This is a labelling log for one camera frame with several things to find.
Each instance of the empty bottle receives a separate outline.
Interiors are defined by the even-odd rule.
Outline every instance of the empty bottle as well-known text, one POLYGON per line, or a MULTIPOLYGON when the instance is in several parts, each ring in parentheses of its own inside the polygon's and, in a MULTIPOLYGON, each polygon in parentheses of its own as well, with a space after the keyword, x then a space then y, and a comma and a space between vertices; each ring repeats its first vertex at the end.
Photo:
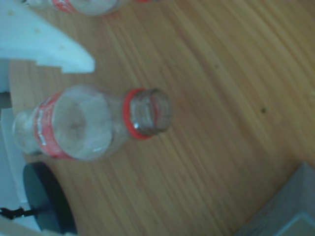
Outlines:
POLYGON ((116 10, 129 0, 21 0, 26 5, 37 8, 55 8, 60 11, 79 12, 89 16, 106 14, 116 10))
POLYGON ((170 118, 170 101, 157 88, 115 94, 78 85, 19 113, 13 136, 28 154, 89 161, 111 155, 129 138, 165 131, 170 118))

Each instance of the bottle neck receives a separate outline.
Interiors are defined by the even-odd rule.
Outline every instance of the bottle neck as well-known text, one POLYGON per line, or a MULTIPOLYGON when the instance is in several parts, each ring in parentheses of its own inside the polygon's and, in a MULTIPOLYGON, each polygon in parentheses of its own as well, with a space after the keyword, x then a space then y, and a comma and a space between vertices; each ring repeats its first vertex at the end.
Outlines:
POLYGON ((137 139, 146 139, 168 129, 171 120, 171 104, 166 94, 157 88, 136 89, 125 98, 125 124, 137 139))

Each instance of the gray box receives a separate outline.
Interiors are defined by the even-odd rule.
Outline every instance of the gray box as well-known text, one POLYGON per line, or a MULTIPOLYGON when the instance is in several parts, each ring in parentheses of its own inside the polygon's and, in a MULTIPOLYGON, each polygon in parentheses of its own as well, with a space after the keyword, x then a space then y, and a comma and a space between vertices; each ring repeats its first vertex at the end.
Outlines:
POLYGON ((315 170, 303 163, 234 236, 315 236, 315 170))

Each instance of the bottle label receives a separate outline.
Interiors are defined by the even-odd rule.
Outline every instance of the bottle label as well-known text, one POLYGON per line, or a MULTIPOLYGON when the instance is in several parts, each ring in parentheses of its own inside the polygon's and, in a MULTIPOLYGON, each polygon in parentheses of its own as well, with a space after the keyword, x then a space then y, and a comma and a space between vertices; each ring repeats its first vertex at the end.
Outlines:
POLYGON ((72 6, 70 0, 51 0, 54 7, 60 11, 75 13, 76 9, 72 6))
POLYGON ((36 109, 33 120, 34 134, 37 143, 47 155, 57 159, 72 159, 58 145, 52 126, 55 103, 61 93, 57 93, 42 102, 36 109))

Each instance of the table surface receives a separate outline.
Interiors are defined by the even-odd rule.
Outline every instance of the table surface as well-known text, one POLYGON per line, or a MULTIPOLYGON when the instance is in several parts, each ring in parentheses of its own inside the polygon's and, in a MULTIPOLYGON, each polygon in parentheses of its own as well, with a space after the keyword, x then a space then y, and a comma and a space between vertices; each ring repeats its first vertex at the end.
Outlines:
POLYGON ((44 160, 83 236, 230 236, 302 160, 315 164, 315 3, 166 0, 98 18, 41 15, 95 57, 93 74, 16 61, 14 112, 68 86, 160 87, 165 134, 94 163, 44 160))

